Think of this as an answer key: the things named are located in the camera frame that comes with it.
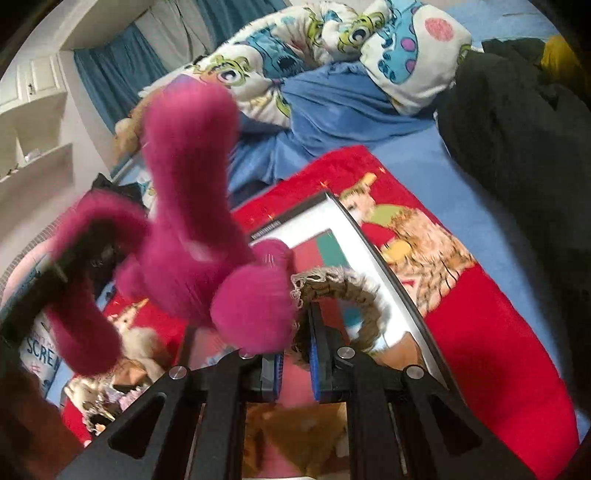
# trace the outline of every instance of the pink plush toy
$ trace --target pink plush toy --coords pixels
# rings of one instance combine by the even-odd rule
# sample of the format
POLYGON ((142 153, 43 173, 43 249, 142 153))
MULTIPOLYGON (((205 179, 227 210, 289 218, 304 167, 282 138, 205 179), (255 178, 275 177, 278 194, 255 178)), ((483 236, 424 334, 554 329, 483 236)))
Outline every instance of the pink plush toy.
MULTIPOLYGON (((116 273, 130 300, 148 297, 164 312, 213 327, 249 353, 283 350, 291 338, 291 251, 279 240, 250 248, 226 203, 226 164, 236 141, 238 109, 220 86, 184 82, 156 98, 144 118, 142 152, 158 192, 153 222, 109 193, 92 193, 65 218, 54 252, 91 220, 110 220, 128 257, 116 273)), ((57 346, 78 373, 107 371, 119 336, 85 284, 48 309, 57 346)))

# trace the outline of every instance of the blue gripper pad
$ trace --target blue gripper pad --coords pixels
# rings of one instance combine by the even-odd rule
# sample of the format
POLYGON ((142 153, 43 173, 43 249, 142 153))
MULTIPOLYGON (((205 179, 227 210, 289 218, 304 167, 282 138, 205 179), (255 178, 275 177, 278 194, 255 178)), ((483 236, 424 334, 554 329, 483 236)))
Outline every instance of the blue gripper pad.
POLYGON ((273 383, 273 393, 275 398, 279 398, 281 393, 281 384, 283 381, 283 353, 278 353, 275 356, 275 381, 273 383))
POLYGON ((310 342, 310 379, 312 380, 312 392, 314 393, 314 400, 320 401, 320 381, 318 378, 318 349, 316 342, 310 342))

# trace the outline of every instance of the cartoon character print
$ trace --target cartoon character print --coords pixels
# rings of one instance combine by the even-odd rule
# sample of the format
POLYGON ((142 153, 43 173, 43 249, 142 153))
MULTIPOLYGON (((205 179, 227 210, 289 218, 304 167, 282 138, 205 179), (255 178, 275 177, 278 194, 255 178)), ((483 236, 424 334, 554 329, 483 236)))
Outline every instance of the cartoon character print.
POLYGON ((283 115, 285 115, 287 118, 291 117, 291 107, 290 104, 287 103, 287 100, 285 99, 285 97, 283 97, 283 94, 280 92, 279 95, 277 95, 277 100, 275 100, 275 104, 277 105, 277 109, 283 113, 283 115))
POLYGON ((304 7, 310 17, 310 25, 306 31, 306 43, 308 48, 322 46, 322 28, 324 27, 324 19, 318 18, 314 11, 308 7, 304 7))
POLYGON ((274 37, 271 30, 275 24, 257 30, 237 45, 248 45, 261 55, 263 75, 269 79, 281 79, 306 70, 306 64, 290 46, 274 37))
POLYGON ((370 189, 377 176, 366 174, 340 195, 358 224, 373 223, 392 233, 380 247, 421 315, 434 310, 476 261, 462 243, 421 210, 400 205, 376 205, 370 189))
POLYGON ((275 97, 275 106, 277 107, 277 109, 281 113, 283 113, 283 115, 285 115, 287 118, 289 118, 291 116, 290 104, 287 103, 285 97, 283 97, 283 94, 278 89, 267 90, 263 95, 251 98, 248 101, 248 104, 252 108, 263 108, 271 101, 272 97, 275 97))
POLYGON ((414 71, 418 58, 418 41, 414 31, 413 16, 423 6, 419 1, 413 2, 402 12, 394 8, 391 0, 386 0, 392 17, 386 26, 378 31, 384 39, 382 43, 382 59, 378 62, 378 70, 392 83, 404 83, 414 71))
POLYGON ((472 49, 472 45, 469 43, 466 43, 460 47, 460 52, 457 56, 457 64, 458 65, 466 59, 466 56, 468 55, 468 52, 471 51, 471 49, 472 49))
POLYGON ((227 59, 223 55, 214 55, 209 61, 203 70, 195 65, 193 73, 199 75, 204 82, 218 83, 227 88, 244 85, 248 72, 252 72, 246 57, 227 59))
POLYGON ((360 15, 339 34, 337 48, 343 53, 354 53, 384 25, 384 14, 381 12, 360 15))
POLYGON ((342 23, 343 21, 338 16, 337 12, 334 10, 327 10, 326 13, 322 16, 322 20, 325 22, 335 21, 338 23, 342 23))

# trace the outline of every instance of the monsters inc bedding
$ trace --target monsters inc bedding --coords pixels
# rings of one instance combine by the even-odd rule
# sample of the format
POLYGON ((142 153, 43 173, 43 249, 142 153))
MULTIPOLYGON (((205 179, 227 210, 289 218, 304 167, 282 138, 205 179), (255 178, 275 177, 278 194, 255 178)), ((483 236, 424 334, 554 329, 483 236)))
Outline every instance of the monsters inc bedding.
POLYGON ((415 0, 376 0, 361 14, 336 2, 288 7, 246 25, 211 55, 140 96, 189 78, 221 83, 236 98, 243 131, 277 131, 291 125, 285 79, 360 60, 394 112, 414 115, 448 87, 471 40, 447 13, 415 0))

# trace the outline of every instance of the yellow fabric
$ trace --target yellow fabric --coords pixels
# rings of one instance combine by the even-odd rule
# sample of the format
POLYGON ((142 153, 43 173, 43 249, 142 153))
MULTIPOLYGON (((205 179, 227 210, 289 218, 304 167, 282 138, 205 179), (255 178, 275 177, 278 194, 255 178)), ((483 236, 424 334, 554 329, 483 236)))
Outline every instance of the yellow fabric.
POLYGON ((591 98, 591 76, 561 35, 550 37, 544 47, 541 67, 554 82, 565 85, 581 98, 591 98))

